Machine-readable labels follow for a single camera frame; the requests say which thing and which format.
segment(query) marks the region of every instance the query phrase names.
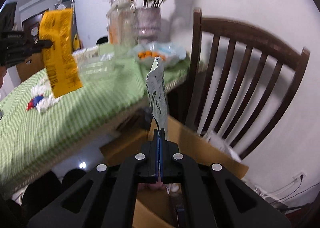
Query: silver screw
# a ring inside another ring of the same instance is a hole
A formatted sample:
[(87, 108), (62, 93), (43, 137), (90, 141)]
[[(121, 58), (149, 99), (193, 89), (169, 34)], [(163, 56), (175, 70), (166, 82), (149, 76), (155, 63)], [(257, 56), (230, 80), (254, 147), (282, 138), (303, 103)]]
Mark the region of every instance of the silver screw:
[(175, 160), (181, 160), (183, 159), (183, 155), (181, 153), (176, 153), (176, 154), (173, 154), (173, 158)]
[(105, 164), (100, 164), (97, 166), (97, 171), (102, 172), (107, 169), (107, 166)]
[(143, 153), (138, 153), (138, 154), (136, 154), (136, 156), (135, 156), (135, 158), (137, 159), (137, 160), (143, 160), (144, 158), (145, 158), (146, 156), (145, 156), (145, 154), (143, 154)]
[(214, 171), (220, 171), (220, 170), (222, 170), (222, 166), (219, 164), (219, 163), (215, 163), (215, 164), (212, 164), (212, 169), (214, 170)]

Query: door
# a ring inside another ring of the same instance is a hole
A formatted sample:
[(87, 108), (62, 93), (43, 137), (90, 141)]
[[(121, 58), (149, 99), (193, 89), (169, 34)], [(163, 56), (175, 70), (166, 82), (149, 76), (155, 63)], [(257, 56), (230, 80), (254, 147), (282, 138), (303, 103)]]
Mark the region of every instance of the door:
[[(22, 30), (25, 32), (26, 37), (29, 40), (37, 41), (39, 39), (39, 26), (42, 20), (44, 12), (42, 11), (22, 22)], [(21, 82), (25, 81), (33, 74), (44, 68), (44, 63), (41, 53), (35, 53), (31, 57), (27, 58), (25, 62), (17, 65), (17, 71)]]

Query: brown cardboard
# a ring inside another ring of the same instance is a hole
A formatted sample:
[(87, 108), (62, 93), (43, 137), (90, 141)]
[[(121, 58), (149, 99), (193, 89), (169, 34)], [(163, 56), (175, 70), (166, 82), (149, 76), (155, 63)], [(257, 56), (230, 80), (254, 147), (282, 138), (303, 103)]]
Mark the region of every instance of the brown cardboard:
[[(153, 130), (156, 123), (153, 120), (149, 131), (149, 140), (153, 139)], [(233, 175), (243, 178), (249, 167), (245, 166), (227, 154), (212, 147), (197, 134), (188, 129), (172, 117), (168, 117), (168, 136), (167, 140), (178, 144), (179, 151), (193, 158), (197, 163), (210, 166), (212, 163), (220, 163)]]
[[(142, 129), (123, 133), (113, 142), (100, 148), (108, 165), (121, 164), (123, 160), (140, 152), (141, 144), (153, 139), (156, 124), (153, 121), (149, 133)], [(193, 131), (186, 128), (177, 120), (168, 117), (168, 140), (179, 146), (181, 153), (189, 155), (196, 162), (204, 165), (220, 163), (238, 178), (242, 178), (248, 167), (231, 159), (228, 155), (212, 147)], [(133, 224), (134, 228), (173, 228), (172, 216), (166, 191), (138, 192)]]

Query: wooden chair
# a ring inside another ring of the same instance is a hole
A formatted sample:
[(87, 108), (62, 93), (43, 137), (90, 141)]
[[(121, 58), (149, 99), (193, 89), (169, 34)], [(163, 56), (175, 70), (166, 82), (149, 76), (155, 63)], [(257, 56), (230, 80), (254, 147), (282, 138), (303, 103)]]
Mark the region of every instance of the wooden chair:
[(195, 85), (197, 69), (200, 61), (201, 38), (202, 38), (203, 32), (214, 34), (214, 37), (213, 37), (212, 49), (210, 53), (206, 76), (204, 79), (204, 85), (201, 93), (199, 106), (197, 108), (195, 119), (194, 121), (192, 121), (193, 126), (196, 126), (196, 127), (199, 126), (201, 115), (207, 99), (211, 79), (213, 76), (213, 71), (215, 68), (220, 37), (229, 38), (229, 45), (228, 45), (228, 50), (225, 57), (224, 66), (222, 69), (222, 73), (220, 76), (220, 80), (217, 86), (217, 90), (216, 90), (211, 108), (209, 110), (209, 115), (204, 124), (204, 130), (207, 130), (209, 128), (209, 125), (215, 115), (218, 104), (220, 102), (220, 99), (229, 75), (236, 42), (241, 42), (246, 44), (246, 49), (244, 52), (243, 60), (240, 65), (239, 72), (237, 74), (236, 80), (233, 85), (232, 91), (219, 117), (217, 124), (213, 128), (213, 131), (215, 133), (218, 133), (218, 131), (220, 130), (222, 124), (227, 118), (227, 115), (233, 105), (233, 102), (236, 99), (236, 96), (238, 94), (238, 91), (240, 89), (240, 86), (244, 79), (244, 75), (247, 70), (252, 49), (256, 48), (262, 51), (258, 66), (256, 68), (253, 79), (250, 83), (250, 86), (246, 92), (246, 95), (244, 96), (244, 99), (242, 100), (235, 115), (233, 115), (232, 120), (229, 123), (227, 129), (222, 134), (222, 139), (224, 140), (228, 137), (230, 132), (233, 130), (234, 126), (236, 125), (242, 113), (244, 112), (245, 108), (247, 107), (250, 99), (252, 98), (252, 94), (257, 87), (257, 83), (260, 79), (267, 57), (272, 56), (277, 60), (276, 66), (273, 70), (270, 81), (258, 105), (255, 107), (253, 113), (251, 114), (250, 118), (245, 123), (241, 131), (231, 142), (230, 146), (232, 148), (239, 142), (239, 140), (244, 136), (244, 134), (252, 126), (253, 122), (256, 120), (262, 108), (266, 104), (276, 84), (276, 81), (279, 77), (282, 66), (286, 65), (291, 70), (294, 71), (294, 77), (280, 106), (278, 107), (277, 111), (275, 112), (271, 120), (268, 122), (268, 124), (261, 131), (261, 133), (252, 141), (252, 143), (244, 150), (244, 152), (241, 153), (240, 158), (243, 159), (249, 153), (251, 153), (263, 141), (263, 139), (270, 133), (270, 131), (278, 123), (278, 121), (280, 120), (280, 118), (282, 117), (282, 115), (290, 105), (303, 78), (303, 75), (309, 60), (310, 52), (306, 48), (303, 48), (303, 51), (300, 55), (291, 47), (289, 47), (287, 44), (279, 40), (277, 37), (273, 36), (272, 34), (262, 29), (259, 29), (255, 26), (251, 26), (239, 21), (232, 21), (232, 20), (223, 19), (223, 18), (202, 17), (201, 9), (196, 8), (194, 10), (191, 65), (190, 65), (190, 71), (189, 71), (188, 83), (187, 83), (187, 89), (188, 89), (187, 97), (186, 97), (187, 110), (185, 113), (188, 112), (188, 108), (190, 106), (191, 97), (192, 97), (192, 93)]

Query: yellow packet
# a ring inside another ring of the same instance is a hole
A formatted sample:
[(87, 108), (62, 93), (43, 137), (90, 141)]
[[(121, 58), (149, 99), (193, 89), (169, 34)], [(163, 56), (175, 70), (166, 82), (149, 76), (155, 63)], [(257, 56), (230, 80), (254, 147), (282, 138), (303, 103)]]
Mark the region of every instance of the yellow packet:
[(72, 15), (72, 9), (45, 12), (39, 27), (39, 39), (53, 43), (51, 48), (42, 49), (42, 56), (55, 98), (83, 86), (72, 57)]

